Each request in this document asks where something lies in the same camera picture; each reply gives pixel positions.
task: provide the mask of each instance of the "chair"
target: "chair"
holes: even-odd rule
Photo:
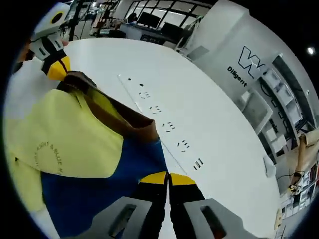
[[[240,106],[241,100],[236,102],[243,115],[250,125],[259,134],[265,127],[273,114],[273,110],[267,104],[265,99],[254,89],[249,90],[249,96],[246,96],[246,102]]]

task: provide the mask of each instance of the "white table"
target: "white table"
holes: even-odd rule
[[[174,123],[178,131],[174,136],[166,135],[157,124],[171,172],[187,173],[206,198],[239,215],[246,230],[258,237],[274,236],[280,200],[276,179],[265,174],[266,153],[242,113],[212,79],[172,49],[142,41],[85,39],[71,42],[65,52],[71,69],[84,72],[106,94],[156,122]],[[37,70],[25,72],[18,72],[10,85],[7,115],[22,117],[57,85]],[[153,115],[141,106],[143,101],[136,100],[136,89],[127,85],[128,78],[130,83],[144,85],[163,114]],[[191,145],[186,152],[191,157],[174,149],[182,140]],[[198,158],[204,164],[195,170]],[[174,237],[168,211],[160,238]]]

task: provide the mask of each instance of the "wall logo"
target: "wall logo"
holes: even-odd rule
[[[249,50],[246,46],[243,47],[241,51],[238,64],[243,69],[248,69],[248,74],[254,79],[253,73],[260,67],[265,66],[265,64],[260,64],[260,58],[256,55],[251,54],[251,50]]]
[[[247,83],[240,76],[238,76],[237,71],[235,69],[229,66],[227,68],[227,71],[229,71],[233,75],[233,77],[237,79],[244,87],[247,86]]]

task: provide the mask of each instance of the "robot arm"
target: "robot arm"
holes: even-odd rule
[[[167,185],[178,239],[267,239],[246,231],[242,219],[216,200],[205,199],[191,178],[166,172],[141,179],[131,197],[119,198],[93,218],[88,230],[64,239],[157,239]]]
[[[69,10],[70,6],[57,3],[37,25],[31,37],[30,50],[43,62],[42,71],[53,80],[62,81],[70,70],[70,60],[58,34]]]

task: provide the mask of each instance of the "window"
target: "window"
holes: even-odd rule
[[[141,13],[141,10],[142,10],[143,8],[137,8],[136,10],[135,10],[135,13],[136,13],[136,16],[137,17],[140,17],[140,14],[142,14]],[[152,11],[152,9],[149,9],[149,8],[144,8],[143,9],[143,12],[146,12],[146,13],[151,13],[151,11]]]
[[[166,12],[167,10],[154,9],[154,11],[152,12],[152,15],[158,16],[160,19],[162,19]]]
[[[209,12],[209,8],[197,6],[195,10],[193,11],[193,14],[197,16],[205,16]]]
[[[147,6],[147,7],[155,7],[155,5],[156,5],[157,2],[158,2],[158,1],[149,1],[149,2],[146,4],[146,6]]]
[[[173,4],[173,1],[159,1],[158,8],[168,9]]]
[[[142,8],[144,5],[146,5],[147,1],[141,1],[138,5],[138,7]]]
[[[196,16],[205,16],[210,10],[209,8],[200,6],[198,4],[165,0],[136,1],[130,7],[126,18],[133,12],[136,13],[137,17],[140,17],[143,10],[143,12],[151,13],[152,15],[162,19],[159,27],[163,27],[165,22],[180,26],[186,18],[186,21],[182,26],[184,28],[194,22],[196,20]]]
[[[193,4],[177,1],[172,7],[172,9],[178,10],[178,11],[190,12],[193,7],[194,7]]]
[[[190,25],[191,23],[195,22],[196,18],[195,17],[188,17],[185,21],[185,23],[183,24],[182,28],[185,28],[187,25]]]
[[[128,13],[127,13],[126,16],[125,16],[125,18],[128,18],[128,16],[133,13],[133,11],[134,11],[134,9],[135,9],[135,7],[136,7],[136,5],[137,5],[138,3],[139,3],[139,2],[134,2],[134,3],[131,5],[131,7],[130,7]]]
[[[182,23],[182,21],[185,19],[185,17],[186,16],[183,14],[169,11],[166,17],[164,18],[163,22],[160,24],[160,27],[163,27],[165,25],[165,22],[168,22],[175,26],[179,26]]]

